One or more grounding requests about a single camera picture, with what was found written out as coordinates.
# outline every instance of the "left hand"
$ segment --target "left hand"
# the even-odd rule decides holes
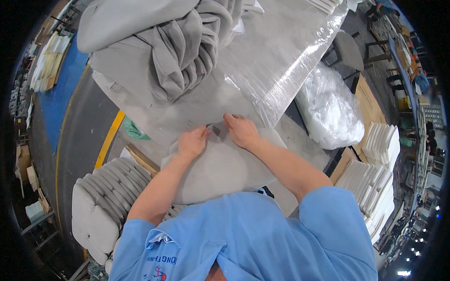
[[[193,161],[202,153],[206,145],[206,138],[210,133],[211,130],[206,129],[205,125],[182,133],[178,137],[178,154],[189,161]]]

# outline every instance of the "yellow floor line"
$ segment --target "yellow floor line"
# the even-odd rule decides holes
[[[72,96],[70,97],[69,103],[67,104],[66,113],[64,114],[63,123],[61,124],[61,131],[59,133],[58,148],[56,149],[56,167],[55,167],[56,213],[58,215],[58,223],[59,223],[59,229],[60,229],[61,233],[63,233],[63,225],[61,224],[61,218],[59,217],[59,200],[58,200],[59,150],[61,148],[61,140],[63,138],[63,131],[64,131],[64,127],[66,126],[67,116],[69,114],[70,108],[72,107],[73,98],[75,97],[76,93],[78,92],[78,87],[80,86],[80,81],[86,75],[89,67],[90,67],[90,64],[86,64],[85,69],[83,70],[83,73],[80,75],[80,79],[78,80],[78,83],[77,83],[75,89],[73,90],[73,93],[72,93]]]
[[[123,113],[122,110],[119,110],[119,112],[116,115],[116,118],[114,118],[114,121],[112,122],[112,125],[109,128],[109,132],[105,137],[105,141],[103,142],[102,148],[100,149],[99,156],[97,157],[97,162],[95,163],[95,168],[100,168],[103,165],[106,153],[108,152],[111,142],[113,141],[114,136],[116,135],[116,132],[120,127],[120,124],[122,124],[124,117],[125,113]]]

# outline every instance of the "light blue shirt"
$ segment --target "light blue shirt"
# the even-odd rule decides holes
[[[421,71],[419,75],[416,75],[416,77],[414,78],[414,82],[416,82],[419,85],[420,90],[422,91],[423,94],[427,93],[428,90],[427,88],[430,85],[430,83],[428,82],[428,79],[423,73],[423,71]]]
[[[375,0],[377,3],[383,4],[385,8],[395,9],[394,5],[389,0]]]
[[[158,227],[131,219],[109,279],[204,281],[215,260],[228,281],[378,279],[351,192],[317,188],[299,218],[285,218],[267,195],[238,192],[187,206]]]

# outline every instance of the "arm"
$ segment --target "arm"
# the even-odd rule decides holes
[[[411,76],[410,80],[411,82],[414,81],[416,76],[420,73],[420,68],[416,68],[416,71],[414,71],[413,75]]]
[[[175,198],[181,177],[191,162],[205,148],[207,136],[211,133],[205,125],[183,133],[178,138],[178,153],[147,185],[128,213],[127,220],[144,219],[159,225]]]
[[[276,146],[259,136],[253,121],[226,113],[224,125],[229,129],[231,139],[264,162],[299,203],[311,190],[333,186],[321,170],[286,148]]]
[[[377,4],[377,9],[376,9],[377,13],[380,13],[381,6],[383,6],[383,4],[381,4],[381,3]]]

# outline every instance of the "background worker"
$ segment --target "background worker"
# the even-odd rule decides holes
[[[390,77],[388,77],[386,79],[386,81],[388,83],[392,83],[396,80],[400,80],[402,81],[402,77],[400,74],[397,75],[392,75]],[[415,82],[417,83],[417,85],[419,85],[420,90],[422,91],[422,94],[428,98],[430,98],[431,100],[436,99],[437,98],[437,91],[436,88],[434,88],[427,79],[427,76],[425,75],[425,73],[422,71],[422,69],[420,67],[418,67],[414,73],[412,74],[411,78],[410,78],[411,82]],[[391,85],[391,89],[392,89],[392,93],[395,94],[395,91],[400,91],[400,90],[404,90],[405,87],[403,85]]]
[[[183,133],[178,153],[133,204],[110,280],[377,280],[374,250],[353,194],[291,151],[226,113],[231,139],[263,161],[297,198],[299,219],[274,199],[237,192],[189,205],[163,223],[180,179],[205,148],[202,125]]]
[[[400,17],[400,12],[394,8],[389,0],[378,0],[366,13],[367,30],[370,31],[370,24],[377,21],[383,15],[394,14]]]

